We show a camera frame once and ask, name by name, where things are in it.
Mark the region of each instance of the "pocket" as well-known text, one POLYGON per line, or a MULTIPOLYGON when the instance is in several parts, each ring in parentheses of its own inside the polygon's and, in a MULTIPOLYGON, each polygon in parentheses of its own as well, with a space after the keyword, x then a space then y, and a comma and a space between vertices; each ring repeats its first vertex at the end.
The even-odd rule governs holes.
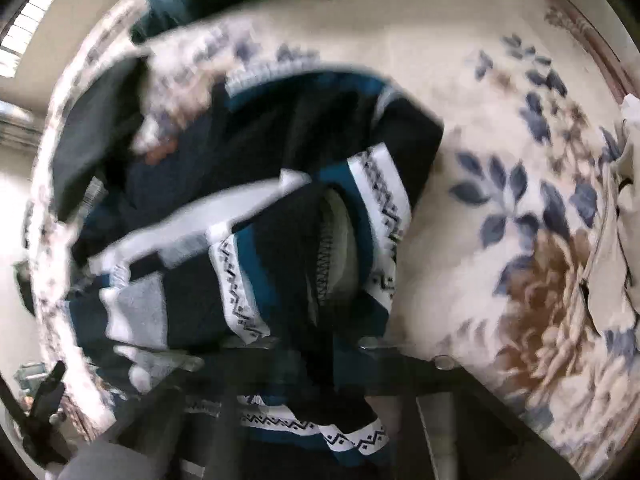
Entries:
POLYGON ((597 332, 634 325, 635 314, 625 298, 626 260, 618 237, 618 190, 608 167, 603 168, 604 214, 600 236, 580 281, 580 290, 597 332))

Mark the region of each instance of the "white patterned stripe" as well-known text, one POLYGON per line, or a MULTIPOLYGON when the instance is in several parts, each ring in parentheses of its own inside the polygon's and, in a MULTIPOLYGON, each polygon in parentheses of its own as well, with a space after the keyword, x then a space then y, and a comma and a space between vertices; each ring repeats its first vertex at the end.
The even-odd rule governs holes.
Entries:
POLYGON ((251 283, 238 262, 236 236, 215 242, 209 249, 211 264, 220 282, 220 296, 226 324, 244 343, 270 334, 255 304, 251 283))
POLYGON ((312 422, 302 422, 295 418, 279 418, 254 413, 250 410, 240 410, 240 423, 247 428, 257 428, 268 431, 287 431, 297 436, 312 436, 319 434, 320 429, 312 422))
POLYGON ((379 418, 361 430, 348 433, 346 437, 363 455, 371 455, 386 446, 389 437, 379 418))
POLYGON ((373 268, 364 290, 388 312, 395 291, 396 247, 411 221, 411 206, 384 144, 348 160, 373 234, 373 268))
POLYGON ((319 428, 320 433, 324 436, 324 441, 331 451, 342 453, 353 449, 353 442, 351 442, 351 440, 349 440, 337 426, 332 424, 330 426, 319 426, 319 428))
POLYGON ((265 404, 260 395, 256 396, 239 396, 238 402, 246 406, 255 406, 260 413, 274 418, 280 418, 285 420, 296 420, 296 416, 293 412, 287 408, 284 404, 277 406, 269 406, 265 404))

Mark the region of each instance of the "blanket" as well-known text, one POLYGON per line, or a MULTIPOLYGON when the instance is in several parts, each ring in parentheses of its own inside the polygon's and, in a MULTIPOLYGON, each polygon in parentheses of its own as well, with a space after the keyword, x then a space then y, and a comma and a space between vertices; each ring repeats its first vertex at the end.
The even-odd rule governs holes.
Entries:
POLYGON ((233 80, 319 59, 369 66, 444 120, 398 252, 388 332, 411 355, 455 357, 584 478, 605 470, 640 415, 624 272, 615 294, 592 272, 611 255, 620 262, 609 171, 619 110, 596 62, 558 26, 559 10, 545 0, 261 0, 136 48, 128 28, 144 5, 123 0, 63 75, 33 175, 42 347, 48 360, 65 358, 87 433, 112 423, 118 393, 79 351, 60 304, 81 227, 47 211, 64 114, 116 59, 149 54, 132 142, 146 153, 209 107, 220 70, 233 80))

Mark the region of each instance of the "floral blanket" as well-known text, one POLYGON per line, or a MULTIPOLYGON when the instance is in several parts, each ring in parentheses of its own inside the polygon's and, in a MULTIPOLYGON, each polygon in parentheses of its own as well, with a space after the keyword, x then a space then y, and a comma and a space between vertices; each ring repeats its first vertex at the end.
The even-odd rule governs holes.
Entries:
POLYGON ((620 261, 609 171, 618 106, 547 2, 260 0, 136 48, 127 29, 144 5, 122 0, 84 42, 52 96, 33 174, 42 347, 49 364, 66 361, 67 407, 85 434, 113 422, 118 393, 60 309, 82 218, 62 225, 48 213, 66 112, 114 59, 143 50, 152 70, 132 149, 162 150, 209 105, 220 72, 321 60, 371 67, 445 123, 399 248, 388 336, 415 356, 455 357, 584 478, 606 469, 640 415, 635 317, 625 270, 609 265, 620 261))

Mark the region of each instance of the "brown flower pattern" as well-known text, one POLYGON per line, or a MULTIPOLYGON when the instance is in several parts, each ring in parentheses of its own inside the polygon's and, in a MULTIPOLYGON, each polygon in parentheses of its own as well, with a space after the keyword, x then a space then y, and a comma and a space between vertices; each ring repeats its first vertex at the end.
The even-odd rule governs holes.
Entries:
POLYGON ((547 155, 549 167, 556 176, 570 173, 574 182, 591 180, 596 160, 593 150, 582 136, 588 122, 580 105, 566 101, 561 104, 553 98, 549 99, 549 108, 554 110, 551 121, 553 142, 547 155))
POLYGON ((579 367, 576 358, 584 332, 571 341, 571 298, 590 254, 587 231, 578 229, 567 242, 548 230, 538 232, 531 264, 514 270, 508 281, 510 306, 498 323, 506 344, 495 367, 505 372, 505 396, 548 390, 579 367))

